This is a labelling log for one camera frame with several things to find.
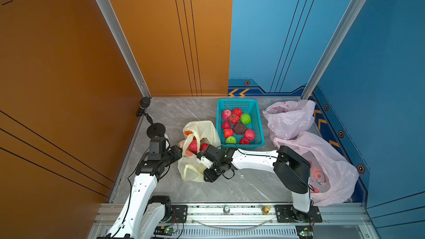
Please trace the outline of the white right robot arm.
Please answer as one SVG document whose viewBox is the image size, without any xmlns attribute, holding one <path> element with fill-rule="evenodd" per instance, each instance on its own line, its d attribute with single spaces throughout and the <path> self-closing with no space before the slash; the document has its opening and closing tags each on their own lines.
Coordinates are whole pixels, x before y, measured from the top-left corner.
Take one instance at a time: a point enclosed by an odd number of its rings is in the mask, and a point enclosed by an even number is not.
<svg viewBox="0 0 425 239">
<path fill-rule="evenodd" d="M 197 159 L 206 167 L 204 181 L 214 182 L 227 171 L 254 169 L 274 173 L 291 192 L 293 211 L 307 214 L 312 207 L 309 184 L 310 163 L 287 146 L 268 152 L 241 150 L 237 147 L 218 148 L 208 145 L 197 154 Z"/>
</svg>

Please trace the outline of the dark maroon ball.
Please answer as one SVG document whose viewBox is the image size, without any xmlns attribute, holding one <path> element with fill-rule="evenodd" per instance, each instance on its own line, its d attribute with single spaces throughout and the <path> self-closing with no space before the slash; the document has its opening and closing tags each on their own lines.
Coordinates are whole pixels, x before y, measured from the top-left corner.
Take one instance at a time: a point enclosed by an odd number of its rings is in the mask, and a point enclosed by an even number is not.
<svg viewBox="0 0 425 239">
<path fill-rule="evenodd" d="M 234 134 L 236 135 L 244 135 L 246 132 L 247 128 L 245 125 L 243 125 L 241 122 L 238 122 L 234 127 L 233 127 L 233 131 Z"/>
</svg>

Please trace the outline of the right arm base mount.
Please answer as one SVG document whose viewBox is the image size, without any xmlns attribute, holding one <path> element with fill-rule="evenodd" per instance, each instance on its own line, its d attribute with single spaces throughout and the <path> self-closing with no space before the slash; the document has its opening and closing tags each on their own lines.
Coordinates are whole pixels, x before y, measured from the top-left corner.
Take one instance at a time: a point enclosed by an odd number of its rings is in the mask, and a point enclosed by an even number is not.
<svg viewBox="0 0 425 239">
<path fill-rule="evenodd" d="M 296 210 L 293 205 L 282 204 L 274 207 L 279 223 L 321 223 L 321 212 L 317 206 L 311 206 L 309 212 Z"/>
</svg>

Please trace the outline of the orange-red ball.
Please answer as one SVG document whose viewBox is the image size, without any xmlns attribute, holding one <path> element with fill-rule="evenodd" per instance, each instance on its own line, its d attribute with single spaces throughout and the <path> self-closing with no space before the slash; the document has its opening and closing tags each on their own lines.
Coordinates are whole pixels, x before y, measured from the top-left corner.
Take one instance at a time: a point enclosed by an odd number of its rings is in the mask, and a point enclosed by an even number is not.
<svg viewBox="0 0 425 239">
<path fill-rule="evenodd" d="M 234 126 L 236 125 L 238 122 L 240 122 L 240 117 L 236 114 L 232 114 L 229 118 L 228 121 Z"/>
</svg>

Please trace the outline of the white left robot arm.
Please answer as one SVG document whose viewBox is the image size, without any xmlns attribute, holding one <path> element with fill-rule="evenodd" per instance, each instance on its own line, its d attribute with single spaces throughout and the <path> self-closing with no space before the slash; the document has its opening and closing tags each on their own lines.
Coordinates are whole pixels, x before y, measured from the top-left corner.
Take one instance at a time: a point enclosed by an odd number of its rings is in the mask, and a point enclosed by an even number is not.
<svg viewBox="0 0 425 239">
<path fill-rule="evenodd" d="M 182 157 L 182 149 L 166 137 L 151 139 L 135 168 L 129 196 L 112 227 L 102 239 L 150 239 L 162 221 L 172 214 L 169 196 L 153 196 L 166 168 Z"/>
</svg>

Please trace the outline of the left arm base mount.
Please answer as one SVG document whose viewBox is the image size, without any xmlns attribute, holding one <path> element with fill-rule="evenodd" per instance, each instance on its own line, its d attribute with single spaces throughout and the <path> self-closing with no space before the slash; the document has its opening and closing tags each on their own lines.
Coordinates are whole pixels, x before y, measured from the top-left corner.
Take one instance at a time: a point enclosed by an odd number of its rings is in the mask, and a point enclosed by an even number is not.
<svg viewBox="0 0 425 239">
<path fill-rule="evenodd" d="M 161 224 L 171 224 L 175 222 L 186 223 L 188 217 L 188 205 L 172 204 L 166 208 L 166 214 L 160 221 Z"/>
</svg>

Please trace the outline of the yellow knotted plastic bag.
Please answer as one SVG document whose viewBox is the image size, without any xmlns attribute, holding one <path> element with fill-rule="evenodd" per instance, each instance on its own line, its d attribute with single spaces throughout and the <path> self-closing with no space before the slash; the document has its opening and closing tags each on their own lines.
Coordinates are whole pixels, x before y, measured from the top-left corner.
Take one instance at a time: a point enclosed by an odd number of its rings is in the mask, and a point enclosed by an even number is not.
<svg viewBox="0 0 425 239">
<path fill-rule="evenodd" d="M 203 143 L 218 147 L 220 145 L 219 134 L 212 121 L 192 121 L 183 128 L 185 139 L 179 143 L 183 150 L 182 158 L 178 160 L 178 170 L 183 180 L 204 182 L 203 172 L 206 167 L 197 160 L 197 154 Z M 198 153 L 189 151 L 189 145 L 193 139 L 197 140 Z"/>
</svg>

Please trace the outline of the pink plastic bag with hearts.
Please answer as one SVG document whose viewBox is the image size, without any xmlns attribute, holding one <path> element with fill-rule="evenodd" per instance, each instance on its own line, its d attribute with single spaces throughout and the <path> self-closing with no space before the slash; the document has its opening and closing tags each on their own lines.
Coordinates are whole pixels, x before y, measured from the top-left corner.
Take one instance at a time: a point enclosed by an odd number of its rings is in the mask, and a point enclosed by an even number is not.
<svg viewBox="0 0 425 239">
<path fill-rule="evenodd" d="M 351 198 L 359 178 L 357 169 L 323 138 L 308 131 L 302 131 L 296 139 L 286 140 L 275 137 L 272 142 L 276 147 L 290 147 L 302 157 L 311 154 L 317 161 L 318 171 L 325 176 L 329 189 L 311 194 L 316 206 L 341 204 Z"/>
</svg>

